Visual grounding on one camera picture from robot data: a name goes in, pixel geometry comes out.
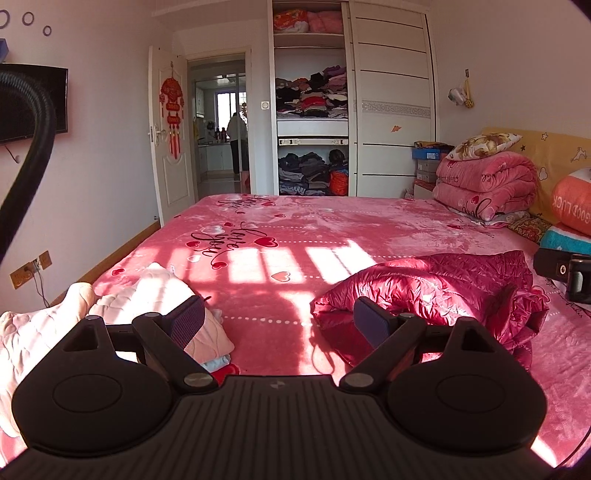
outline white door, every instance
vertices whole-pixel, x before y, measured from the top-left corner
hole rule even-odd
[[[150,47],[148,93],[154,183],[164,225],[195,203],[187,60]]]

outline wooden baseboard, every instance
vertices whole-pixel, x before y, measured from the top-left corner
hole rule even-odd
[[[78,282],[87,282],[92,285],[104,272],[110,269],[117,262],[120,262],[125,257],[127,257],[127,255],[138,248],[141,242],[146,240],[150,235],[158,230],[160,230],[160,222],[152,223],[152,225],[150,225],[148,228],[142,230],[127,243],[111,253],[107,258],[92,267],[88,272],[78,279]],[[62,293],[58,298],[51,302],[51,306],[53,307],[58,303],[63,302],[65,296],[66,292]]]

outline door handle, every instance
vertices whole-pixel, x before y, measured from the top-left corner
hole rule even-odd
[[[165,128],[163,128],[162,130],[158,130],[158,127],[154,127],[154,145],[156,147],[163,140],[163,138],[160,136],[162,134],[164,134],[164,138],[166,139],[166,136],[168,135],[168,130],[166,130]]]

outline person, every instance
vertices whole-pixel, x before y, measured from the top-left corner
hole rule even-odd
[[[232,115],[232,118],[228,122],[228,128],[226,128],[226,132],[230,137],[230,147],[232,149],[232,163],[234,167],[234,174],[238,175],[240,173],[240,159],[238,154],[239,133],[242,150],[242,171],[248,171],[248,131],[246,129],[246,123],[244,123],[244,120],[240,117],[240,115],[238,115],[237,113],[234,113]]]

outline red puffer jacket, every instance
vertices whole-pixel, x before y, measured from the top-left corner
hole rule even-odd
[[[532,281],[521,251],[401,258],[352,275],[314,299],[311,310],[331,347],[353,366],[372,350],[353,324],[353,304],[366,296],[393,314],[413,312],[433,325],[474,317],[529,368],[530,340],[548,313]]]

